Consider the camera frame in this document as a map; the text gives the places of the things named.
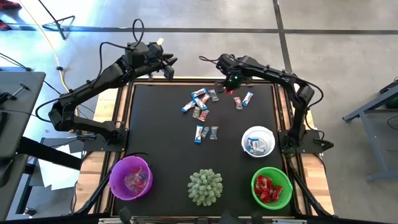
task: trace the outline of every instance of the concrete floor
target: concrete floor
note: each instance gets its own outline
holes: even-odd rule
[[[140,17],[146,27],[277,28],[272,0],[43,2],[57,18],[76,15],[73,23],[76,26],[130,27],[132,20]],[[38,2],[25,0],[23,3],[39,23],[50,21]],[[279,0],[279,6],[285,29],[398,29],[398,2],[395,0]],[[0,19],[33,23],[25,10],[4,11]],[[70,88],[98,73],[100,42],[123,45],[133,40],[128,32],[71,32],[66,41],[57,32],[47,32],[47,35],[62,66],[67,68],[66,82]],[[36,71],[45,72],[46,80],[63,90],[54,57],[40,32],[8,31],[0,33],[0,37],[2,53]],[[174,66],[176,76],[220,76],[212,64],[201,62],[197,57],[216,58],[225,52],[250,55],[275,68],[285,67],[278,34],[146,33],[144,41],[159,37],[165,39],[165,51],[178,57]],[[360,120],[345,124],[341,117],[374,98],[379,89],[397,76],[398,35],[287,34],[286,42],[293,71],[325,92],[325,99],[312,111],[318,129],[324,130],[326,139],[335,143],[324,158],[335,213],[344,218],[397,223],[398,182],[365,181],[367,175],[379,170],[378,164]],[[123,53],[121,49],[108,46],[103,52],[104,66]],[[56,96],[44,86],[37,105]],[[96,99],[85,103],[91,109],[95,109],[95,104]],[[93,117],[86,109],[81,110],[89,118]],[[51,125],[31,118],[25,135],[39,140],[69,134],[56,132]],[[68,190],[59,190],[59,194],[72,197]],[[49,189],[38,191],[46,197],[58,197],[57,193],[49,195]],[[45,202],[31,198],[28,206],[40,205],[36,217],[67,213],[69,199],[60,198]],[[55,203],[64,205],[55,209]]]

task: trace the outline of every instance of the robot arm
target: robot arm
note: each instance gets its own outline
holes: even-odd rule
[[[225,87],[227,91],[235,90],[242,83],[250,83],[252,77],[259,77],[273,83],[280,84],[287,91],[287,96],[292,102],[295,113],[293,125],[287,133],[289,146],[299,146],[305,133],[304,119],[307,114],[307,107],[310,103],[314,90],[308,83],[294,74],[285,73],[263,66],[249,56],[234,58],[231,55],[223,54],[218,59],[216,68],[226,75],[225,81],[219,84],[219,89]],[[295,91],[294,84],[300,88]]]
[[[140,42],[128,44],[125,54],[108,68],[104,69],[96,79],[86,81],[86,84],[63,94],[53,104],[49,118],[57,131],[80,129],[99,133],[107,144],[120,141],[119,131],[112,121],[99,123],[90,119],[75,116],[76,106],[109,89],[124,86],[143,75],[162,70],[168,80],[173,79],[172,65],[177,61],[172,54],[163,54],[163,48],[156,42],[148,45]]]

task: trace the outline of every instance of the green bowl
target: green bowl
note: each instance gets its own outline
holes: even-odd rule
[[[274,185],[279,185],[283,187],[281,193],[279,194],[279,200],[277,202],[263,203],[262,201],[260,201],[260,195],[257,196],[254,193],[256,178],[259,174],[270,177]],[[278,210],[285,207],[292,198],[292,192],[293,187],[290,183],[289,178],[280,169],[277,169],[275,167],[261,168],[253,175],[253,178],[251,179],[251,193],[253,194],[256,202],[266,209]]]

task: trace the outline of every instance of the spiky toy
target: spiky toy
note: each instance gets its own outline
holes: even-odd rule
[[[215,174],[212,169],[202,169],[199,173],[192,174],[190,179],[189,197],[197,205],[210,206],[221,197],[223,191],[221,174]]]

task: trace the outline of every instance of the wooden table frame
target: wooden table frame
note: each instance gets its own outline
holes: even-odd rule
[[[209,82],[203,82],[200,83],[200,80],[211,80],[213,82],[217,80],[223,79],[223,77],[176,77],[174,78],[174,81],[177,82],[164,82],[165,79],[155,79],[154,82],[136,82],[133,84],[131,95],[134,94],[134,85],[141,85],[141,84],[147,84],[147,85],[211,85]],[[285,127],[288,129],[290,128],[290,122],[289,122],[289,109],[285,100],[285,92],[284,90],[279,87],[278,89],[281,103],[282,103],[282,111],[283,111],[283,120],[281,121],[279,117],[277,116],[277,129],[281,129],[281,122],[284,122]],[[124,112],[124,107],[125,105],[128,105],[128,111],[127,114],[125,114],[126,117],[126,128],[129,126],[129,119],[130,119],[130,110],[131,110],[131,105],[132,105],[132,97],[130,97],[130,102],[128,104],[125,104],[125,100],[127,98],[127,93],[128,93],[128,86],[124,86],[121,89],[121,100],[119,102],[119,111],[115,114],[115,117],[117,118],[117,121],[122,121],[123,120],[123,112]],[[98,97],[98,102],[96,105],[96,110],[95,110],[95,115],[94,115],[94,120],[98,122],[103,122],[103,121],[111,121],[113,118],[113,112],[115,109],[115,102],[116,102],[116,95],[118,94],[118,89],[109,89],[101,94],[99,94]],[[277,101],[275,100],[275,114],[278,114],[278,106],[277,106]],[[314,127],[313,119],[312,119],[312,114],[311,111],[308,112],[307,115],[307,120],[308,124]],[[80,209],[84,203],[89,199],[91,194],[94,192],[95,188],[97,188],[98,183],[100,181],[101,177],[101,169],[103,167],[103,162],[104,162],[104,155],[105,152],[93,152],[91,153],[88,158],[83,162],[81,169],[80,169],[80,176],[76,185],[76,207],[75,211]],[[112,152],[110,159],[109,159],[109,164],[108,167],[111,167],[111,164],[113,163],[115,157],[115,153]],[[328,188],[328,183],[326,180],[326,174],[324,167],[322,163],[318,160],[317,157],[315,157],[312,154],[301,154],[302,157],[302,164],[304,168],[304,173],[305,173],[305,178],[307,182],[307,187],[310,189],[312,194],[314,194],[315,198],[321,203],[323,208],[331,213],[334,214],[333,212],[333,206],[331,203],[331,198],[330,198],[330,193],[329,193],[329,188]],[[300,190],[300,187],[296,184],[296,193],[297,193],[297,198],[298,198],[298,206],[301,210],[302,213],[305,213],[305,205],[304,205],[304,199],[303,199],[303,194],[302,191]],[[106,208],[106,204],[108,201],[108,195],[109,195],[109,185],[106,186],[103,192],[103,196],[101,199],[100,203],[100,212],[103,212],[104,209]]]

